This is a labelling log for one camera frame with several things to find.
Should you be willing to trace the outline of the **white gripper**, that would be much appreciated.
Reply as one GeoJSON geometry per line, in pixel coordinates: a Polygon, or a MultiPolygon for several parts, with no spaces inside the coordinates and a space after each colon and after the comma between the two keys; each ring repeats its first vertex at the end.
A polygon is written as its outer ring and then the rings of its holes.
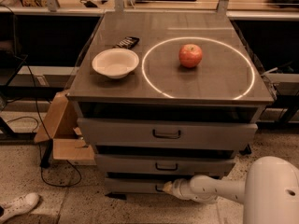
{"type": "Polygon", "coordinates": [[[168,181],[164,184],[163,192],[172,194],[181,200],[193,200],[195,194],[190,188],[190,182],[186,179],[177,179],[173,183],[168,181]]]}

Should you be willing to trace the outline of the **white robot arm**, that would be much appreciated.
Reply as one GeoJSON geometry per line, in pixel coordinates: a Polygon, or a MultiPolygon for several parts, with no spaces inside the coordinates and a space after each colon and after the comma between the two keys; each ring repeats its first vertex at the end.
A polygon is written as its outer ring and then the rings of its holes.
{"type": "Polygon", "coordinates": [[[243,224],[299,224],[299,169],[277,157],[255,161],[244,181],[195,175],[169,181],[163,191],[199,203],[218,197],[241,203],[243,224]]]}

